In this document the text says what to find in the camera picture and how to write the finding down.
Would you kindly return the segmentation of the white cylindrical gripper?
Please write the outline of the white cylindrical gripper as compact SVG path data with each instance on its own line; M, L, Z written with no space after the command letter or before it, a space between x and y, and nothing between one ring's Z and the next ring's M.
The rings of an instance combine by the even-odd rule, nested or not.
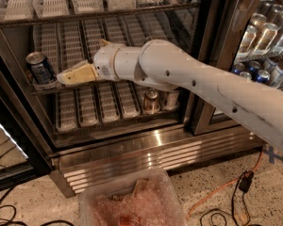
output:
M99 39L101 46L89 62L78 63L57 75L57 80L65 86L74 86L97 79L98 73L102 79L110 81L142 79L142 68L139 63L141 47L125 46Z

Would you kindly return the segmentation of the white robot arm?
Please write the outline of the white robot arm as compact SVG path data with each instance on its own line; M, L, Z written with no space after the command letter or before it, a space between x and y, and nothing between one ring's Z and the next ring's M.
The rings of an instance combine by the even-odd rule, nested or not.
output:
M283 91L204 64L166 40L142 47L108 42L92 64L81 61L57 79L64 85L106 79L187 89L283 153Z

